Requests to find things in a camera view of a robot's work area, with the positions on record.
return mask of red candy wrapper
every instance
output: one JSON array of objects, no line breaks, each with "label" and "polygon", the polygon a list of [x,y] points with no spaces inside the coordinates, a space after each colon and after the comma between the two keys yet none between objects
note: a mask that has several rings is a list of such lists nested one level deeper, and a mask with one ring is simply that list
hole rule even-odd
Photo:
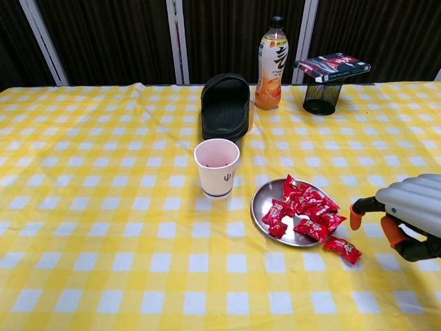
[{"label": "red candy wrapper", "polygon": [[294,196],[302,193],[303,189],[299,188],[297,181],[290,174],[288,174],[285,183],[283,184],[282,201],[289,203]]},{"label": "red candy wrapper", "polygon": [[354,245],[348,243],[344,239],[331,236],[325,244],[325,249],[337,253],[350,264],[356,264],[363,253],[357,250]]},{"label": "red candy wrapper", "polygon": [[328,197],[324,197],[324,198],[323,198],[323,204],[329,206],[329,211],[330,211],[330,212],[336,212],[337,210],[340,209],[340,206],[339,206],[337,203],[333,202],[333,201],[332,201],[330,198],[328,198]]},{"label": "red candy wrapper", "polygon": [[268,232],[270,235],[276,238],[282,238],[287,231],[288,225],[282,222],[273,223],[269,226]]},{"label": "red candy wrapper", "polygon": [[309,216],[312,221],[319,223],[321,216],[330,211],[331,207],[328,205],[315,205],[312,208],[306,209],[303,214]]},{"label": "red candy wrapper", "polygon": [[272,225],[281,222],[284,216],[292,217],[294,216],[294,211],[287,203],[273,199],[273,206],[269,209],[268,213],[262,217],[262,222]]},{"label": "red candy wrapper", "polygon": [[306,209],[312,208],[315,205],[320,205],[322,199],[314,197],[294,197],[292,200],[292,206],[297,214],[302,214]]},{"label": "red candy wrapper", "polygon": [[302,195],[304,197],[313,197],[316,199],[322,199],[322,197],[315,191],[312,186],[309,186],[305,191],[303,191]]},{"label": "red candy wrapper", "polygon": [[346,217],[339,215],[339,214],[334,214],[334,213],[329,213],[329,214],[324,214],[321,216],[321,218],[318,219],[317,223],[323,224],[325,226],[328,227],[329,232],[334,231],[344,220],[346,219]]},{"label": "red candy wrapper", "polygon": [[300,223],[294,227],[294,231],[306,234],[322,243],[329,235],[328,228],[325,225],[314,223],[309,219],[302,219]]}]

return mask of orange gripper tip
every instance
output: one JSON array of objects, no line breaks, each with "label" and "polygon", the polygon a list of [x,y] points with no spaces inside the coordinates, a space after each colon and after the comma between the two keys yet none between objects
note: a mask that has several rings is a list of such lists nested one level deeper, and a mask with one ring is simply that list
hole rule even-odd
[{"label": "orange gripper tip", "polygon": [[349,207],[349,211],[350,211],[349,223],[351,224],[352,230],[358,230],[361,226],[361,218],[363,218],[365,214],[364,213],[357,214],[356,212],[353,211],[352,206],[353,205]]},{"label": "orange gripper tip", "polygon": [[398,227],[398,224],[389,216],[381,218],[381,227],[392,248],[395,248],[397,243],[407,239],[406,236],[403,235],[402,230]]}]

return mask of curtain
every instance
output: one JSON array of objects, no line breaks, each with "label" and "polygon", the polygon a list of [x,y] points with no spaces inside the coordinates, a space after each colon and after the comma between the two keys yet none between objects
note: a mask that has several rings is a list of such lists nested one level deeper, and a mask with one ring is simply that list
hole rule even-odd
[{"label": "curtain", "polygon": [[17,0],[2,0],[0,10],[0,92],[15,86],[52,86],[40,47]]},{"label": "curtain", "polygon": [[440,0],[319,1],[309,57],[343,52],[371,64],[348,83],[432,81],[440,45]]},{"label": "curtain", "polygon": [[291,83],[304,0],[183,0],[190,83],[237,72],[258,80],[258,45],[272,16],[285,18],[289,54],[283,83]]},{"label": "curtain", "polygon": [[36,3],[72,85],[176,82],[165,1]]}]

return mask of paper cup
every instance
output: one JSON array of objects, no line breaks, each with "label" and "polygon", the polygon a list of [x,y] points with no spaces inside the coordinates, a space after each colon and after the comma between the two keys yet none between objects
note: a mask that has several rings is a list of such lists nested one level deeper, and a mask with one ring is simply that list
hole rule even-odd
[{"label": "paper cup", "polygon": [[209,139],[197,145],[194,160],[207,198],[225,199],[230,196],[239,156],[239,148],[230,140]]}]

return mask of plastic bottle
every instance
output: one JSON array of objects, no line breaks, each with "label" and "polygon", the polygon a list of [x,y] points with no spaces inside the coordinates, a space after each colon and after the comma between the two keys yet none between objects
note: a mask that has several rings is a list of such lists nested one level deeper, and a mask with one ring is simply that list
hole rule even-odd
[{"label": "plastic bottle", "polygon": [[282,74],[288,57],[284,22],[283,17],[272,17],[259,45],[259,80],[254,102],[262,109],[277,107],[282,96]]}]

